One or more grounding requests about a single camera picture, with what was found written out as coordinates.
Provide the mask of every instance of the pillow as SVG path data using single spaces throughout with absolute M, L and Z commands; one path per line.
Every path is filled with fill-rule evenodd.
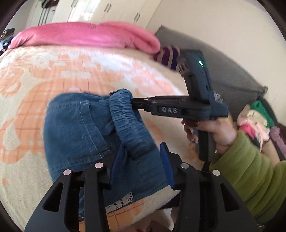
M 173 71 L 179 71 L 177 64 L 177 58 L 180 55 L 180 49 L 175 46 L 165 46 L 160 49 L 160 51 L 154 55 L 153 60 L 167 66 Z
M 179 46 L 180 49 L 203 52 L 213 89 L 224 97 L 235 120 L 246 104 L 252 104 L 258 94 L 266 93 L 267 89 L 264 89 L 242 67 L 210 45 L 164 26 L 161 26 L 155 35 L 162 47 L 172 44 Z

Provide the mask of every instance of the orange floral pattern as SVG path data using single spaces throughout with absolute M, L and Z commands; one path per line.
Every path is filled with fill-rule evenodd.
M 136 97 L 181 94 L 148 65 L 96 49 L 20 47 L 8 51 L 0 61 L 0 104 L 5 106 L 0 115 L 0 167 L 7 170 L 18 165 L 27 154 L 39 156 L 44 161 L 42 131 L 45 114 L 48 102 L 58 94 L 89 92 L 108 95 L 118 88 L 127 88 Z M 144 119 L 144 122 L 159 145 L 164 139 L 162 132 L 152 120 Z M 33 168 L 47 169 L 47 166 Z M 3 186 L 12 186 L 8 185 L 6 178 L 1 178 Z M 133 223 L 134 218 L 142 214 L 144 204 L 142 199 L 108 214 L 111 230 Z

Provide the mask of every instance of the gray pillow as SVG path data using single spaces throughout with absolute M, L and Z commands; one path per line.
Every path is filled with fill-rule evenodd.
M 222 52 L 204 42 L 161 26 L 156 32 L 161 47 L 174 45 L 181 49 L 199 49 L 203 52 L 212 79 L 214 91 L 220 93 L 236 120 L 246 104 L 252 104 L 258 95 L 267 92 L 241 66 Z

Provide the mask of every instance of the cabinet handle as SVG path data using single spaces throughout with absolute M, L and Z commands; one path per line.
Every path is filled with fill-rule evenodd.
M 75 1 L 75 0 L 73 0 L 73 1 L 72 1 L 72 3 L 71 3 L 71 8 L 72 8 L 72 7 L 73 7 L 73 5 L 74 5 L 74 1 Z
M 107 3 L 107 5 L 106 5 L 106 8 L 105 8 L 104 12 L 106 12 L 106 10 L 107 10 L 108 6 L 109 6 L 109 3 Z
M 44 23 L 44 18 L 45 18 L 45 16 L 46 16 L 46 12 L 47 12 L 47 8 L 45 8 L 45 12 L 44 12 L 44 16 L 43 16 L 43 18 L 42 18 L 42 23 L 41 23 L 41 25 L 43 25 L 43 23 Z
M 77 0 L 76 3 L 74 4 L 74 8 L 76 7 L 77 4 L 78 4 L 78 0 Z
M 110 8 L 111 8 L 111 3 L 110 3 L 110 6 L 109 6 L 109 8 L 108 8 L 108 10 L 107 10 L 107 13 L 109 12 Z
M 133 21 L 135 21 L 135 20 L 136 20 L 137 16 L 138 16 L 138 13 L 136 14 L 136 16 L 135 16 L 135 18 L 134 18 L 134 20 L 133 20 Z
M 51 8 L 49 8 L 49 10 L 48 10 L 48 13 L 47 13 L 47 16 L 46 16 L 46 20 L 45 20 L 45 25 L 46 25 L 46 22 L 47 22 L 47 19 L 48 19 L 48 16 L 49 16 L 50 10 L 51 10 Z
M 40 16 L 40 19 L 39 19 L 39 22 L 38 22 L 38 26 L 40 25 L 40 21 L 41 21 L 42 15 L 43 15 L 43 11 L 44 11 L 44 9 L 42 9 L 42 13 L 41 13 L 41 16 Z
M 138 22 L 138 20 L 140 19 L 140 16 L 141 16 L 141 14 L 139 14 L 139 16 L 138 16 L 138 18 L 137 18 L 136 22 Z

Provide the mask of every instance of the green sleeve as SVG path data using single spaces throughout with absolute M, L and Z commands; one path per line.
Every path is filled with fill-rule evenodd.
M 242 131 L 233 146 L 211 163 L 210 171 L 215 169 L 234 187 L 258 224 L 273 218 L 286 197 L 286 161 L 273 168 Z

